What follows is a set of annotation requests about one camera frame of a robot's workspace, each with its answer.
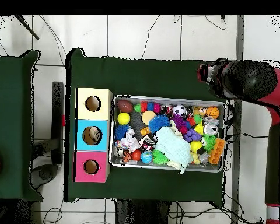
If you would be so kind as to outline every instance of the basketball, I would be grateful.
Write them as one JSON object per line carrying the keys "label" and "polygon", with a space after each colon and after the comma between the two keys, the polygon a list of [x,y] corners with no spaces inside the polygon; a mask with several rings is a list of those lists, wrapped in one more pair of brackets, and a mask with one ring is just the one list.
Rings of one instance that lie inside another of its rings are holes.
{"label": "basketball", "polygon": [[218,118],[220,115],[220,111],[217,107],[209,107],[206,110],[207,116],[211,116],[213,118]]}

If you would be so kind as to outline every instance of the pink box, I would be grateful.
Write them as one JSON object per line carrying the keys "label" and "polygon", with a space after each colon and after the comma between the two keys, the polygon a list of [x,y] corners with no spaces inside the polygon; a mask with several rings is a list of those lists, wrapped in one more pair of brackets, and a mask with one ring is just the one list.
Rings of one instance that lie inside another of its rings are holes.
{"label": "pink box", "polygon": [[[94,160],[99,165],[99,169],[95,174],[89,174],[84,170],[84,163],[88,160]],[[77,151],[75,169],[75,182],[106,182],[110,171],[107,152]]]}

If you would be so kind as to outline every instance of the circular hole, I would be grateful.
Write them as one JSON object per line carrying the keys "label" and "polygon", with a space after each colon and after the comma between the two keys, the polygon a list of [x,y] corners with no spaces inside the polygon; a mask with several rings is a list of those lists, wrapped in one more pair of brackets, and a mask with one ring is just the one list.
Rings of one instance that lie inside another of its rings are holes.
{"label": "circular hole", "polygon": [[83,131],[83,140],[88,145],[97,145],[102,140],[102,132],[96,126],[88,126]]}
{"label": "circular hole", "polygon": [[88,111],[99,111],[101,105],[100,99],[96,96],[90,96],[85,101],[85,106]]}
{"label": "circular hole", "polygon": [[88,160],[84,163],[84,171],[86,173],[96,174],[99,169],[99,164],[95,160]]}

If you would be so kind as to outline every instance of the stacked boxes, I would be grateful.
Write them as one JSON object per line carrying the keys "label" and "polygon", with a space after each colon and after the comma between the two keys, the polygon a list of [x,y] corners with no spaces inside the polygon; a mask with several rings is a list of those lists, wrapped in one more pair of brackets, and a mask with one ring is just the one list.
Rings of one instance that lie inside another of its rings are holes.
{"label": "stacked boxes", "polygon": [[108,89],[76,88],[74,182],[107,180],[111,100]]}

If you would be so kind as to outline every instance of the yellow ball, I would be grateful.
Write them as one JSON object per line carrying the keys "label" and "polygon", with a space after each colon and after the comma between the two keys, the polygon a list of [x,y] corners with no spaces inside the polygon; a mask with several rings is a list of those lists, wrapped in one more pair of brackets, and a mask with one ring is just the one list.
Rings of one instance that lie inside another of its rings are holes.
{"label": "yellow ball", "polygon": [[128,113],[120,113],[117,117],[117,121],[119,124],[128,124],[131,117]]}
{"label": "yellow ball", "polygon": [[200,141],[192,141],[190,144],[191,151],[194,153],[197,153],[197,150],[199,150],[202,147],[202,143]]}

